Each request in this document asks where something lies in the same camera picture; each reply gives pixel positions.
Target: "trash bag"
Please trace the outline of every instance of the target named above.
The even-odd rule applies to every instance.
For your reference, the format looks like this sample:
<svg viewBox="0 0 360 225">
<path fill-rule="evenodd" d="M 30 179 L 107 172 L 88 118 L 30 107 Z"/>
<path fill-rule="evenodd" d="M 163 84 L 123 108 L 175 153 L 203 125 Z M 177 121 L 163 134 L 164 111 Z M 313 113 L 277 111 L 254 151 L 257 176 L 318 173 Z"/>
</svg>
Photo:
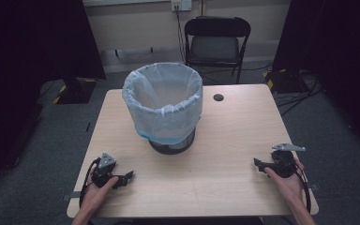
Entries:
<svg viewBox="0 0 360 225">
<path fill-rule="evenodd" d="M 130 72 L 122 97 L 140 136 L 154 143 L 176 144 L 201 118 L 203 81 L 191 67 L 156 63 Z"/>
</svg>

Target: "power outlet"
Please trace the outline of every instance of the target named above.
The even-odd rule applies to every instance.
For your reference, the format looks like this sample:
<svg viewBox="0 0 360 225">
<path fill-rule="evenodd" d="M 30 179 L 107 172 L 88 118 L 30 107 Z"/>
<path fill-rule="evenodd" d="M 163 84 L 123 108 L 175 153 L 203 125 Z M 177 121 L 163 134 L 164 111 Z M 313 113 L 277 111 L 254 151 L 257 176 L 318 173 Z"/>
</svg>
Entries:
<svg viewBox="0 0 360 225">
<path fill-rule="evenodd" d="M 191 11 L 192 0 L 172 0 L 172 11 Z"/>
</svg>

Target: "chair backrest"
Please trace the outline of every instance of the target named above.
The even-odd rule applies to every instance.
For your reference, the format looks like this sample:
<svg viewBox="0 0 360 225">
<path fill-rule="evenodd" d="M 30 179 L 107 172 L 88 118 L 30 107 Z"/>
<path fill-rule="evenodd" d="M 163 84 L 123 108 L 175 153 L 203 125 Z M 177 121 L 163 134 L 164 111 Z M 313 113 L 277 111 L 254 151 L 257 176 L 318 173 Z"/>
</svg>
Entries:
<svg viewBox="0 0 360 225">
<path fill-rule="evenodd" d="M 250 34 L 250 24 L 238 17 L 196 17 L 189 20 L 184 29 L 186 36 L 248 38 Z"/>
</svg>

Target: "light wood tabletop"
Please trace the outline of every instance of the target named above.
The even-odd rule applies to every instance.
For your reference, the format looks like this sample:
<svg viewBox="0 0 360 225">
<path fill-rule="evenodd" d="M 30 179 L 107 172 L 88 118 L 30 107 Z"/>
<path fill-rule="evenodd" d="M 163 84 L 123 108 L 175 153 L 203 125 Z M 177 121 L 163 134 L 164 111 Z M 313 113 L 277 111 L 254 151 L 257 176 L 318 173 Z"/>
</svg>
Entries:
<svg viewBox="0 0 360 225">
<path fill-rule="evenodd" d="M 224 100 L 215 101 L 215 94 Z M 254 158 L 272 162 L 271 146 L 291 142 L 268 87 L 204 86 L 202 106 L 194 143 L 168 156 L 137 134 L 122 90 L 109 91 L 74 191 L 82 189 L 89 165 L 105 152 L 117 160 L 114 174 L 135 175 L 126 187 L 110 192 L 96 217 L 290 215 L 273 180 L 253 164 Z M 318 205 L 310 193 L 311 214 L 316 214 Z M 71 199 L 68 216 L 74 218 L 78 211 L 79 199 Z"/>
</svg>

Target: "chair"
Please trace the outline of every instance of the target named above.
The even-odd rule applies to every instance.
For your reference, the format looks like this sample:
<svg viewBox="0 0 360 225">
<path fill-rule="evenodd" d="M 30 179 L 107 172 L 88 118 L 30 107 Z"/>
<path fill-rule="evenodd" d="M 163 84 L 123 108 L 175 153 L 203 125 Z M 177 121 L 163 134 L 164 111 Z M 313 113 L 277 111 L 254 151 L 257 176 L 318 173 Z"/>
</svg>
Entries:
<svg viewBox="0 0 360 225">
<path fill-rule="evenodd" d="M 186 65 L 232 68 L 232 74 L 238 68 L 239 83 L 249 34 L 249 23 L 238 17 L 193 18 L 185 26 Z M 243 38 L 241 49 L 238 38 Z"/>
</svg>

